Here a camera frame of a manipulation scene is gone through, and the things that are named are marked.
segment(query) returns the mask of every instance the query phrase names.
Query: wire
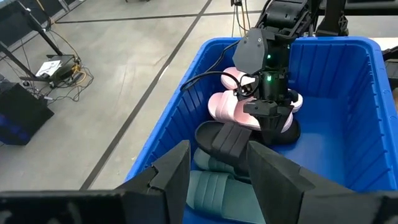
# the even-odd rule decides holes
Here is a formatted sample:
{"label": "wire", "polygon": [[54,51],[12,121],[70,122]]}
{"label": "wire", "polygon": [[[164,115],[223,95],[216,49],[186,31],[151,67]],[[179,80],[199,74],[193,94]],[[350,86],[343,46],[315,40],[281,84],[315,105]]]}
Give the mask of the wire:
{"label": "wire", "polygon": [[209,75],[226,75],[226,76],[232,78],[237,86],[240,86],[239,80],[235,76],[231,75],[230,73],[220,72],[220,71],[211,71],[211,72],[205,72],[205,73],[199,74],[193,78],[190,78],[188,81],[186,81],[184,84],[181,85],[180,90],[185,91],[185,90],[191,88],[194,84],[196,84],[196,82],[199,81],[199,79],[209,76]]}
{"label": "wire", "polygon": [[[58,96],[54,99],[51,100],[50,103],[48,103],[47,105],[51,105],[52,103],[55,103],[56,101],[59,100],[63,100],[65,98],[68,98],[74,102],[77,102],[80,100],[80,94],[82,93],[82,91],[84,91],[87,87],[89,87],[94,80],[94,76],[91,74],[91,71],[89,68],[86,67],[82,67],[81,69],[84,70],[85,74],[87,77],[90,77],[91,79],[87,82],[87,84],[85,86],[81,86],[81,85],[75,85],[75,87],[73,87],[65,96]],[[73,91],[73,90],[77,90],[77,93],[74,96],[69,96],[69,94]]]}
{"label": "wire", "polygon": [[234,28],[235,28],[235,10],[236,10],[236,8],[234,7],[234,14],[232,15],[232,34],[231,34],[231,37],[234,37]]}
{"label": "wire", "polygon": [[49,19],[49,24],[50,24],[50,26],[49,26],[48,30],[47,30],[47,29],[46,29],[46,30],[47,30],[47,31],[50,31],[50,32],[53,32],[55,35],[59,36],[63,41],[65,41],[65,43],[67,43],[67,44],[69,45],[69,47],[70,47],[70,48],[73,50],[73,52],[75,53],[75,57],[76,57],[76,58],[79,58],[79,55],[77,54],[77,51],[72,47],[72,45],[69,43],[69,41],[68,41],[66,38],[64,38],[62,35],[58,34],[57,32],[55,32],[55,31],[53,31],[53,30],[51,29],[51,25],[56,25],[55,21],[53,21],[52,18],[46,13],[46,11],[45,11],[45,9],[44,9],[42,3],[40,2],[40,0],[36,0],[36,2],[37,2],[37,4],[40,6],[40,8],[44,11],[44,13],[46,14],[47,18]]}
{"label": "wire", "polygon": [[24,47],[24,42],[22,41],[22,39],[21,39],[21,47],[22,47],[22,51],[24,52],[24,55],[25,55],[27,67],[29,68],[29,70],[32,70],[32,69],[30,69],[29,59],[27,58],[27,54],[26,54],[25,47]]}
{"label": "wire", "polygon": [[246,17],[248,18],[248,24],[250,29],[251,26],[250,26],[249,11],[248,11],[248,0],[244,0],[244,7],[246,8]]}
{"label": "wire", "polygon": [[[259,79],[258,75],[249,75],[249,74],[244,74],[242,75],[240,81],[239,81],[239,85],[238,85],[238,89],[241,86],[240,83],[242,83],[243,77],[249,77],[249,78],[257,78],[257,80]],[[260,82],[257,81],[257,85],[249,92],[245,93],[243,96],[252,96],[254,94],[254,92],[256,92],[260,87]]]}
{"label": "wire", "polygon": [[248,31],[247,29],[245,29],[245,28],[241,25],[241,23],[240,23],[240,21],[239,21],[239,9],[238,9],[237,6],[235,6],[235,7],[236,7],[236,21],[238,22],[239,27],[240,27],[241,29],[245,30],[245,31]]}
{"label": "wire", "polygon": [[80,58],[79,54],[77,53],[77,51],[75,50],[75,48],[64,38],[62,37],[59,33],[55,32],[54,30],[49,30],[50,32],[54,33],[55,35],[59,36],[63,41],[65,41],[65,43],[67,43],[67,45],[73,50],[73,52],[75,53],[76,58]]}
{"label": "wire", "polygon": [[24,76],[20,71],[18,71],[18,69],[14,68],[8,61],[7,61],[7,57],[4,58],[4,61],[8,64],[8,66],[11,67],[12,71],[14,71],[14,73],[17,75],[18,79],[20,79],[20,76]]}
{"label": "wire", "polygon": [[269,3],[271,3],[271,1],[272,1],[272,0],[267,0],[267,1],[266,1],[266,4],[264,5],[264,9],[267,9],[267,8],[268,8],[268,5],[269,5]]}
{"label": "wire", "polygon": [[243,10],[243,5],[241,5],[241,9],[242,9],[242,19],[243,19],[243,30],[244,30],[244,35],[246,35],[246,23],[244,21],[244,10]]}
{"label": "wire", "polygon": [[241,29],[240,27],[238,27],[238,29],[239,29],[239,35],[240,35],[241,37],[243,37],[242,29]]}
{"label": "wire", "polygon": [[54,37],[54,35],[52,35],[52,33],[51,33],[51,32],[49,32],[49,34],[51,35],[51,37],[52,37],[52,40],[54,40],[54,43],[55,43],[55,45],[56,45],[58,48],[60,48],[60,46],[58,45],[57,41],[55,40],[55,37]]}
{"label": "wire", "polygon": [[226,48],[224,48],[224,50],[221,52],[220,57],[218,57],[217,61],[212,66],[210,66],[210,68],[208,68],[206,70],[206,72],[213,70],[222,61],[222,59],[224,58],[225,52],[227,50],[231,49],[232,47],[234,47],[235,45],[237,45],[238,43],[239,43],[239,41],[236,41],[236,42],[232,43],[231,45],[227,46]]}
{"label": "wire", "polygon": [[[24,52],[24,55],[25,55],[27,67],[29,68],[30,71],[32,71],[32,69],[30,68],[29,59],[27,58],[27,54],[25,51],[24,42],[22,41],[22,39],[21,39],[21,47],[22,47],[22,51]],[[29,84],[33,87],[34,90],[36,89],[34,81],[29,81]]]}
{"label": "wire", "polygon": [[87,74],[85,72],[82,72],[82,71],[80,71],[80,72],[83,73],[84,76],[83,76],[83,78],[80,81],[76,82],[75,85],[81,84],[87,77]]}

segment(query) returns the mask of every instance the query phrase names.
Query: floor line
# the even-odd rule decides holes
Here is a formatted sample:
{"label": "floor line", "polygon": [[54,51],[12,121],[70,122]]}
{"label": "floor line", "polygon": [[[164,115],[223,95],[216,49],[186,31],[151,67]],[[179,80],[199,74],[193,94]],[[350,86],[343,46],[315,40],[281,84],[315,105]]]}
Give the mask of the floor line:
{"label": "floor line", "polygon": [[[260,13],[260,10],[249,11],[249,14]],[[203,16],[226,16],[232,15],[233,12],[211,12],[204,13]],[[182,18],[182,17],[197,17],[199,14],[180,14],[180,15],[171,15],[171,16],[147,16],[147,17],[128,17],[128,18],[119,18],[119,19],[92,19],[85,21],[63,21],[57,22],[57,24],[78,24],[78,23],[90,23],[90,22],[117,22],[117,21],[138,21],[138,20],[147,20],[147,19],[171,19],[171,18]]]}
{"label": "floor line", "polygon": [[102,171],[103,167],[107,163],[108,159],[111,157],[112,152],[115,150],[116,146],[119,144],[120,140],[123,138],[124,133],[126,133],[127,129],[130,127],[130,124],[132,121],[134,121],[134,118],[137,116],[138,112],[141,110],[142,106],[144,103],[147,101],[148,97],[154,90],[156,84],[158,83],[160,77],[162,76],[163,72],[165,69],[170,65],[171,61],[174,59],[178,51],[181,49],[181,46],[184,44],[188,36],[191,34],[193,28],[198,24],[198,21],[200,18],[204,15],[206,9],[210,5],[212,0],[207,0],[206,4],[203,6],[199,14],[196,16],[195,20],[192,22],[191,26],[188,28],[186,33],[183,35],[181,38],[180,42],[175,46],[174,50],[166,60],[166,62],[163,64],[162,68],[159,70],[157,73],[156,77],[153,79],[152,83],[149,85],[148,89],[145,91],[141,99],[138,101],[137,105],[134,107],[134,109],[131,111],[130,115],[128,116],[127,120],[124,122],[124,124],[121,126],[120,130],[118,133],[115,135],[113,140],[111,141],[111,144],[106,148],[104,154],[101,156],[97,164],[94,166],[93,170],[90,172],[89,176],[87,179],[84,181],[83,185],[80,187],[80,190],[87,190],[91,187],[93,182],[96,180],[100,172]]}

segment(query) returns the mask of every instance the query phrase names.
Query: electrical cord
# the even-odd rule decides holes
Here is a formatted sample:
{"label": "electrical cord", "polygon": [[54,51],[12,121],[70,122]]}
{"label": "electrical cord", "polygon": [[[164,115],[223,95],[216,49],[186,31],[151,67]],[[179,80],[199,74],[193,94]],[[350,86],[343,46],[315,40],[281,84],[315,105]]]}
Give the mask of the electrical cord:
{"label": "electrical cord", "polygon": [[[235,16],[237,16],[236,15],[236,10],[237,10],[237,7],[234,7],[234,19],[235,19]],[[243,37],[243,34],[242,34],[242,29],[238,26],[238,29],[239,29],[239,35],[241,36],[241,37]]]}
{"label": "electrical cord", "polygon": [[[91,71],[89,68],[86,67],[82,67],[82,70],[84,70],[84,72],[86,73],[87,77],[90,77],[91,79],[88,80],[87,84],[85,86],[81,86],[81,85],[74,85],[74,87],[69,90],[69,92],[65,95],[65,96],[58,96],[52,100],[50,100],[51,102],[48,103],[47,105],[51,105],[52,103],[59,101],[59,100],[63,100],[65,98],[68,98],[74,102],[78,102],[80,100],[80,94],[82,93],[82,91],[84,91],[87,87],[89,87],[94,80],[94,76],[91,74]],[[69,94],[73,91],[77,89],[77,93],[74,96],[69,96]]]}
{"label": "electrical cord", "polygon": [[75,48],[69,43],[69,41],[67,39],[65,39],[62,35],[60,35],[59,33],[55,32],[54,30],[49,30],[50,33],[53,33],[55,35],[57,35],[59,38],[61,38],[63,41],[65,41],[65,43],[67,43],[67,45],[73,50],[73,52],[75,53],[76,58],[80,58],[79,54],[77,53],[77,51],[75,50]]}
{"label": "electrical cord", "polygon": [[235,6],[235,7],[236,7],[236,22],[238,22],[238,26],[239,26],[241,29],[243,29],[245,32],[247,32],[248,30],[247,30],[245,27],[243,27],[243,26],[241,25],[241,22],[239,21],[239,9],[238,9],[237,6]]}
{"label": "electrical cord", "polygon": [[238,87],[238,89],[237,89],[237,91],[235,93],[238,96],[243,96],[243,97],[252,96],[253,93],[258,90],[259,82],[257,83],[257,85],[252,90],[246,91],[243,88],[243,86],[241,86],[242,79],[243,79],[243,77],[249,77],[249,78],[256,78],[257,77],[258,78],[258,75],[244,74],[241,77],[241,79],[238,80],[236,77],[234,77],[230,73],[220,72],[220,71],[212,71],[218,64],[220,64],[220,62],[224,58],[225,52],[227,50],[231,49],[232,47],[234,47],[235,45],[237,45],[238,43],[239,43],[239,41],[236,41],[236,42],[232,43],[231,45],[227,46],[226,48],[224,48],[223,51],[221,52],[220,56],[218,57],[217,61],[212,66],[210,66],[210,68],[208,68],[205,73],[199,74],[199,75],[187,80],[185,83],[183,83],[181,85],[180,91],[185,91],[185,90],[191,88],[193,85],[195,85],[203,77],[207,77],[207,76],[210,76],[210,75],[226,75],[226,76],[232,78],[232,80],[234,80],[234,82],[236,83],[236,86]]}
{"label": "electrical cord", "polygon": [[234,7],[234,13],[232,15],[232,33],[231,33],[231,37],[234,37],[234,28],[235,28],[235,10],[236,8]]}
{"label": "electrical cord", "polygon": [[224,48],[224,50],[220,54],[220,57],[218,57],[217,61],[212,66],[210,66],[210,68],[208,68],[206,70],[206,72],[213,70],[218,64],[220,64],[220,62],[224,58],[225,52],[227,50],[231,49],[232,47],[234,47],[235,45],[237,45],[238,43],[239,43],[239,41],[236,41],[236,42],[232,43],[231,45],[227,46],[226,48]]}
{"label": "electrical cord", "polygon": [[251,26],[250,26],[249,11],[248,11],[248,0],[244,0],[244,7],[246,8],[246,17],[248,18],[248,25],[250,29]]}
{"label": "electrical cord", "polygon": [[[26,50],[25,50],[25,47],[24,47],[24,42],[22,41],[22,39],[21,39],[21,47],[22,47],[22,51],[24,52],[24,55],[25,55],[27,67],[28,67],[28,69],[30,71],[32,71],[32,69],[30,68],[29,59],[27,58]],[[28,81],[28,82],[29,82],[29,85],[32,86],[33,89],[35,90],[36,89],[35,82],[34,81]]]}
{"label": "electrical cord", "polygon": [[5,58],[4,58],[4,61],[8,64],[8,66],[10,66],[10,68],[12,69],[12,71],[14,71],[14,73],[16,74],[16,76],[18,77],[18,79],[20,79],[20,76],[23,77],[24,75],[23,75],[20,71],[18,71],[18,69],[14,68],[7,60],[10,60],[10,59],[8,59],[7,57],[5,57]]}
{"label": "electrical cord", "polygon": [[55,45],[56,45],[58,48],[60,48],[60,46],[58,45],[57,41],[55,40],[54,35],[53,35],[51,32],[49,32],[49,34],[51,35],[52,40],[54,40]]}
{"label": "electrical cord", "polygon": [[244,30],[244,35],[246,35],[246,31],[248,30],[246,29],[246,23],[244,21],[244,9],[242,4],[241,4],[241,9],[242,9],[243,30]]}

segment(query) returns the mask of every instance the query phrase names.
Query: black cable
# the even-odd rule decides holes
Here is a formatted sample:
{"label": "black cable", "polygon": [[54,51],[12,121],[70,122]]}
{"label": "black cable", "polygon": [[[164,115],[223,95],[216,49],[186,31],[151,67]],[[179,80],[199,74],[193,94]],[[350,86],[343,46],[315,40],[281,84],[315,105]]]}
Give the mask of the black cable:
{"label": "black cable", "polygon": [[236,41],[236,42],[232,43],[231,45],[227,46],[226,48],[224,48],[224,50],[221,52],[220,57],[217,59],[217,61],[212,66],[210,66],[210,68],[208,70],[206,70],[206,72],[213,70],[222,61],[222,59],[224,58],[225,52],[227,50],[231,49],[232,47],[234,47],[235,45],[237,45],[238,43],[239,43],[239,41]]}
{"label": "black cable", "polygon": [[264,5],[264,10],[267,9],[267,7],[268,7],[269,3],[271,3],[271,1],[272,1],[272,0],[267,0],[267,1],[266,1],[266,4]]}
{"label": "black cable", "polygon": [[[32,71],[32,69],[30,68],[29,59],[27,58],[27,54],[25,51],[24,42],[22,41],[22,39],[21,39],[21,47],[22,47],[22,51],[24,52],[24,55],[25,55],[27,67],[29,68],[30,71]],[[34,90],[36,90],[34,81],[29,81],[29,84],[33,87]]]}
{"label": "black cable", "polygon": [[61,35],[59,35],[57,32],[55,32],[54,30],[50,30],[50,32],[53,32],[55,35],[57,35],[59,38],[61,38],[63,41],[65,41],[65,43],[67,43],[67,45],[76,53],[76,56],[78,58],[80,58],[80,56],[77,54],[77,51],[75,50],[74,47],[72,47],[72,45],[69,44],[69,42],[67,40],[65,40],[65,38],[63,38]]}
{"label": "black cable", "polygon": [[8,58],[5,57],[5,58],[4,58],[4,61],[8,64],[8,66],[10,66],[10,68],[12,69],[12,71],[14,71],[14,73],[17,75],[18,79],[20,79],[20,76],[18,75],[18,73],[19,73],[21,76],[23,76],[22,73],[21,73],[21,72],[17,72],[16,68],[14,68],[14,67],[7,61],[7,59],[8,59]]}
{"label": "black cable", "polygon": [[242,29],[245,30],[245,31],[248,31],[247,29],[243,28],[243,26],[241,25],[241,23],[240,23],[240,21],[239,21],[239,9],[238,9],[237,6],[235,6],[235,7],[236,7],[236,21],[238,22],[239,27],[242,28]]}
{"label": "black cable", "polygon": [[235,28],[235,10],[236,10],[236,8],[234,7],[234,14],[232,15],[232,34],[231,34],[231,37],[234,37],[234,28]]}
{"label": "black cable", "polygon": [[205,73],[199,74],[193,78],[190,78],[188,81],[186,81],[184,84],[181,85],[180,91],[185,91],[185,90],[191,88],[194,84],[196,84],[197,81],[199,81],[199,79],[209,76],[209,75],[226,75],[226,76],[232,78],[237,86],[240,86],[239,80],[235,76],[233,76],[227,72],[212,71],[212,72],[205,72]]}
{"label": "black cable", "polygon": [[185,91],[185,90],[191,88],[194,84],[196,84],[199,81],[199,79],[201,79],[203,77],[206,77],[206,76],[210,76],[210,75],[226,75],[226,76],[232,78],[232,80],[234,80],[234,82],[236,83],[236,86],[238,87],[236,94],[240,95],[240,96],[243,96],[243,97],[252,96],[252,94],[255,91],[257,91],[257,89],[259,88],[259,84],[257,84],[256,87],[253,90],[251,90],[250,92],[245,92],[243,90],[242,86],[241,86],[241,83],[239,82],[239,80],[235,76],[231,75],[228,72],[212,71],[212,72],[205,72],[205,73],[199,74],[199,75],[189,79],[188,81],[186,81],[184,84],[181,85],[180,91]]}
{"label": "black cable", "polygon": [[[52,99],[51,100],[52,102],[48,103],[47,105],[51,105],[52,103],[59,101],[59,100],[63,100],[65,98],[68,98],[74,102],[78,102],[80,100],[80,94],[82,93],[82,91],[84,91],[87,87],[89,87],[93,83],[93,80],[94,80],[94,76],[92,75],[89,68],[82,67],[81,69],[83,69],[85,71],[86,75],[91,78],[88,81],[88,83],[85,86],[81,86],[81,85],[74,86],[65,96],[58,96],[58,97]],[[73,90],[76,90],[76,89],[77,89],[77,93],[74,96],[69,96],[69,94]]]}
{"label": "black cable", "polygon": [[51,37],[52,37],[52,40],[54,40],[54,43],[55,43],[55,45],[56,45],[58,48],[60,48],[60,46],[58,45],[57,41],[55,40],[55,37],[54,37],[54,35],[52,35],[52,33],[51,33],[51,32],[49,32],[49,34],[51,35]]}
{"label": "black cable", "polygon": [[244,0],[244,7],[246,8],[246,17],[248,18],[248,24],[250,29],[251,26],[250,26],[249,11],[248,11],[248,0]]}

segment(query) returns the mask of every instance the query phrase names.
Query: black metal bracket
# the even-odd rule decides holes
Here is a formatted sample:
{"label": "black metal bracket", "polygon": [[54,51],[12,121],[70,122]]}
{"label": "black metal bracket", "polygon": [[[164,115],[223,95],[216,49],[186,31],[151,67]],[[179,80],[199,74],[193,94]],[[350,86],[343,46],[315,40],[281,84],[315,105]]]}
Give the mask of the black metal bracket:
{"label": "black metal bracket", "polygon": [[7,49],[7,46],[0,42],[0,52],[3,52],[9,57],[19,68],[21,68],[28,76],[35,78],[35,75],[30,71],[18,58],[16,58],[12,52]]}
{"label": "black metal bracket", "polygon": [[348,35],[348,20],[344,14],[345,4],[346,0],[326,2],[325,17],[316,31],[318,37]]}
{"label": "black metal bracket", "polygon": [[398,59],[398,46],[391,49],[383,50],[382,54],[384,61],[389,59]]}

